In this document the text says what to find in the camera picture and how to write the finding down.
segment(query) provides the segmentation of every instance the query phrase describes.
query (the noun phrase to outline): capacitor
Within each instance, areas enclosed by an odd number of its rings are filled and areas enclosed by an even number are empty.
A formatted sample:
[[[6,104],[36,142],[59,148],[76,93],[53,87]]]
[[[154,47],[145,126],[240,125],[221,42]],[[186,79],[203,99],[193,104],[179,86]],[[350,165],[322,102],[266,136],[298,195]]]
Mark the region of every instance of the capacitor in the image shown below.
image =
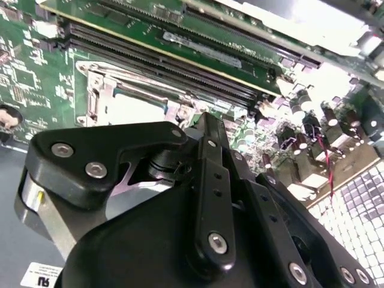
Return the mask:
[[[291,149],[294,155],[299,155],[301,153],[299,143],[297,141],[291,145]]]
[[[241,153],[245,153],[248,151],[248,143],[245,139],[238,140],[237,144],[238,144],[238,151],[240,151]]]
[[[305,130],[305,133],[309,138],[316,140],[318,135],[322,134],[319,120],[317,120],[317,118],[314,115],[312,114],[307,115],[302,120],[302,124]]]
[[[360,124],[361,124],[360,120],[358,118],[358,115],[354,110],[348,110],[347,111],[346,119],[347,119],[347,123],[353,128],[356,128],[356,127],[360,126]]]
[[[322,106],[322,110],[324,112],[327,124],[331,127],[336,126],[338,121],[335,112],[331,108],[326,106]]]
[[[267,153],[263,153],[262,160],[263,160],[263,165],[266,169],[270,169],[272,167],[271,158]]]
[[[256,137],[254,135],[254,130],[253,129],[247,129],[244,131],[244,139],[248,143],[254,143],[256,140]]]
[[[277,140],[278,140],[280,149],[283,151],[286,151],[291,147],[293,143],[296,142],[295,131],[288,126],[285,126],[282,129],[281,133],[278,134]]]
[[[298,101],[299,101],[301,110],[305,112],[309,112],[310,110],[313,109],[313,103],[310,96],[308,95],[307,90],[305,89],[300,90],[297,93],[297,96],[298,96]]]
[[[296,142],[299,145],[299,148],[301,150],[305,150],[308,147],[307,139],[305,138],[305,135],[302,133],[296,134]]]
[[[305,112],[301,109],[301,106],[297,98],[293,98],[289,101],[289,107],[290,107],[290,110],[292,111],[293,117],[297,121],[303,120],[303,118],[305,117]]]

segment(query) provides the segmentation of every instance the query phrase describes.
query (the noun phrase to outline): green circuit board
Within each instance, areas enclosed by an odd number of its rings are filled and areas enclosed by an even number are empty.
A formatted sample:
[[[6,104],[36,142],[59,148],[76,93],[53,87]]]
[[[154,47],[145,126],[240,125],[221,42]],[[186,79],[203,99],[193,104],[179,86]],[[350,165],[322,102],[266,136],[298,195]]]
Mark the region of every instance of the green circuit board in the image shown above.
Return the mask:
[[[41,4],[44,9],[57,15],[227,77],[243,85],[259,89],[271,95],[280,96],[280,90],[276,83],[268,80],[267,72],[269,66],[258,62],[256,59],[254,62],[251,62],[218,54],[219,52],[213,50],[210,50],[207,54],[201,52],[201,50],[205,51],[206,46],[180,36],[178,36],[180,43],[166,41],[164,39],[164,34],[168,32],[166,28],[146,23],[134,17],[129,17],[128,23],[122,25],[116,22],[115,15],[113,17],[104,15],[99,9],[94,8],[95,5],[94,2],[85,0],[78,0],[76,2],[47,0]],[[239,62],[236,62],[236,65],[228,64],[230,61],[225,62],[223,60],[224,57],[231,57],[231,60],[239,60]]]
[[[0,66],[0,102],[24,118],[14,138],[28,143],[45,129],[74,127],[74,97],[65,94],[73,89],[73,60],[67,53],[33,48],[39,35],[25,23],[0,16],[0,27],[0,49],[14,56]]]
[[[255,35],[266,37],[269,41],[291,47],[293,50],[302,53],[304,56],[316,59],[320,62],[328,62],[336,67],[357,75],[360,79],[368,83],[384,88],[384,82],[373,76],[374,68],[364,59],[359,57],[340,56],[331,51],[321,51],[318,47],[311,47],[296,39],[288,37],[278,31],[273,31],[264,26],[263,23],[252,17],[244,16],[225,5],[221,5],[210,0],[182,0],[184,3],[204,11],[216,19],[222,19],[243,30],[249,31]]]
[[[47,0],[43,6],[64,17],[70,16],[71,19],[82,24],[86,23],[121,39],[140,43],[180,61],[203,67],[211,73],[236,80],[238,83],[246,83],[249,87],[268,91],[272,95],[280,95],[281,92],[279,87],[267,78],[267,69],[280,68],[281,73],[285,75],[294,73],[293,67],[286,69],[281,65],[281,55],[249,38],[244,38],[243,35],[211,25],[188,13],[181,18],[172,18],[171,12],[179,11],[183,6],[183,1],[158,0],[156,3],[149,3],[148,1],[132,0],[124,3],[140,10],[140,13],[150,14],[151,17],[163,16],[163,20],[176,21],[183,29],[194,31],[196,35],[199,34],[205,39],[209,39],[216,43],[215,45],[221,45],[223,51],[228,55],[238,55],[241,61],[251,63],[250,67],[253,72],[241,71],[218,59],[207,57],[203,53],[196,53],[185,45],[164,42],[164,39],[161,39],[166,32],[164,28],[142,20],[133,19],[127,23],[125,29],[116,21],[97,15],[95,10],[92,10],[92,7],[95,7],[94,2]],[[76,63],[79,61],[103,62],[113,65],[116,63],[75,48],[52,52],[41,49],[38,43],[45,36],[39,33],[41,29],[37,29],[37,23],[46,25],[47,22],[35,15],[35,4],[31,0],[12,0],[7,1],[7,5],[18,11],[19,14],[11,14],[12,17],[9,17],[10,15],[6,15],[0,9],[0,51],[6,51],[9,54],[7,61],[0,65],[0,104],[16,108],[23,116],[23,122],[13,131],[14,138],[18,142],[28,144],[33,135],[40,131],[81,126],[78,117],[87,113],[89,91],[87,76],[76,68]],[[232,15],[231,17],[239,18],[240,16]],[[205,45],[205,43],[198,42],[195,44]],[[328,101],[333,98],[331,95],[326,96],[329,98]],[[284,99],[276,100],[279,102],[276,105],[289,110]],[[218,99],[211,99],[211,102],[215,104],[210,106],[209,112],[219,118],[236,114],[237,107],[233,104]],[[277,167],[285,158],[291,156],[289,151],[280,151],[276,146],[276,129],[283,121],[289,120],[287,118],[289,114],[286,111],[281,112],[280,115],[282,115],[281,119],[275,119],[273,123],[264,121],[264,124],[258,126],[257,129],[250,125],[252,119],[233,118],[236,128],[230,137],[232,148],[239,149],[239,143],[246,138],[246,132],[254,129],[255,141],[249,144],[249,150],[244,154],[255,171],[263,169],[260,166],[260,156],[263,152],[270,153],[274,159],[273,167]],[[195,114],[191,123],[199,116],[200,113]]]

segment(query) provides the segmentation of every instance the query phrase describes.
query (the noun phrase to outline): silver screw head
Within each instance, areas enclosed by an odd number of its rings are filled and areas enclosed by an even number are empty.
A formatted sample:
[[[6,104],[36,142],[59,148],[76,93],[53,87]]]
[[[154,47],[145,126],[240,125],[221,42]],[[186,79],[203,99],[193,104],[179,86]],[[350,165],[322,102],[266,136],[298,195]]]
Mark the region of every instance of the silver screw head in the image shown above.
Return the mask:
[[[225,252],[227,252],[227,249],[228,249],[227,242],[220,234],[217,234],[217,233],[209,234],[208,242],[211,248],[217,254],[225,254]]]
[[[304,270],[296,263],[292,262],[289,264],[289,271],[294,279],[301,285],[306,285],[308,279]]]
[[[68,158],[73,155],[73,148],[65,143],[56,143],[51,147],[51,151],[54,156],[60,158]]]
[[[212,147],[216,147],[216,143],[211,140],[208,140],[208,144],[210,144]]]
[[[99,162],[90,162],[85,166],[85,172],[92,178],[103,179],[107,176],[107,168]]]
[[[365,284],[370,283],[370,279],[367,277],[367,275],[364,272],[362,272],[360,269],[356,269],[356,272],[359,275],[359,278],[363,283],[365,283]]]
[[[267,175],[267,177],[266,177],[267,179],[268,179],[268,181],[270,182],[270,183],[272,183],[272,184],[276,184],[276,180],[275,180],[275,178],[273,178],[272,176],[270,176],[270,175]]]
[[[242,156],[238,152],[235,152],[235,157],[236,157],[237,160],[242,160]]]
[[[181,133],[178,130],[172,130],[172,134],[176,137],[181,137]]]
[[[354,284],[355,283],[354,277],[352,276],[352,274],[346,268],[341,267],[340,270],[341,270],[341,273],[342,273],[344,279],[347,280],[348,283],[350,283],[350,284]]]

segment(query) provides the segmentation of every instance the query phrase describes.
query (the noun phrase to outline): black capacitor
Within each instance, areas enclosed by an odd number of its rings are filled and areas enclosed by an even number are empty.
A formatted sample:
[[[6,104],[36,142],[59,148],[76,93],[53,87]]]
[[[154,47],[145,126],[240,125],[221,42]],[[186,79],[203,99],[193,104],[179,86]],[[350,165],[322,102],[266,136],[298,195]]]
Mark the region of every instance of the black capacitor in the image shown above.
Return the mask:
[[[316,140],[317,137],[322,134],[319,120],[317,120],[317,118],[312,114],[308,114],[302,120],[302,124],[304,131],[309,138]]]
[[[271,158],[267,153],[263,153],[262,160],[263,160],[263,165],[266,169],[270,169],[272,167]]]
[[[356,111],[354,111],[354,110],[348,110],[347,111],[346,119],[347,119],[347,123],[353,128],[356,128],[357,126],[360,126],[360,124],[361,124],[359,117],[358,117]]]
[[[326,106],[322,106],[322,110],[326,119],[326,123],[331,127],[336,126],[338,121],[335,112],[331,108]]]
[[[305,135],[302,133],[296,134],[296,142],[298,143],[299,148],[301,150],[304,150],[308,147],[307,139],[305,138]]]
[[[300,150],[298,142],[292,143],[290,148],[292,149],[292,152],[293,152],[294,155],[299,155],[301,153],[301,150]]]
[[[286,151],[296,142],[295,131],[288,126],[285,126],[282,132],[277,136],[277,139],[280,149]]]

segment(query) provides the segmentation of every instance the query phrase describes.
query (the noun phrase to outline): electrolytic capacitor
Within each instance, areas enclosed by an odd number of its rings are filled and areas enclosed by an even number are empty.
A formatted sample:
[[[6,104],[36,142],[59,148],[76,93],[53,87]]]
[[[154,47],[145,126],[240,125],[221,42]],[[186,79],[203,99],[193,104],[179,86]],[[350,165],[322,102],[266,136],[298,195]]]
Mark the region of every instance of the electrolytic capacitor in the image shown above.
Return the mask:
[[[296,120],[298,121],[303,120],[303,118],[305,117],[305,112],[301,109],[301,106],[297,98],[291,99],[289,101],[289,107],[290,107],[290,110],[292,111],[293,117]]]
[[[254,135],[254,129],[247,129],[244,131],[244,139],[248,143],[253,143],[256,140],[256,137]]]
[[[272,167],[271,158],[267,153],[263,153],[262,160],[263,160],[263,165],[266,169],[270,169]]]
[[[304,150],[308,147],[307,139],[305,138],[305,135],[302,133],[296,134],[296,142],[298,143],[299,148],[301,150]]]
[[[298,101],[299,101],[301,110],[305,112],[309,112],[310,110],[313,109],[313,103],[310,96],[308,95],[307,90],[305,89],[300,90],[297,93],[297,96],[298,96]]]
[[[239,139],[237,142],[237,145],[238,145],[238,150],[241,153],[245,153],[248,151],[248,143],[245,139]]]
[[[353,128],[356,128],[357,126],[360,126],[360,124],[361,124],[360,120],[358,118],[358,115],[354,110],[348,110],[347,111],[346,119],[347,119],[348,124]]]
[[[322,110],[325,115],[326,123],[331,127],[336,126],[338,121],[335,112],[329,107],[322,107]]]
[[[297,141],[292,144],[291,149],[292,149],[294,155],[299,155],[301,153],[299,143]]]

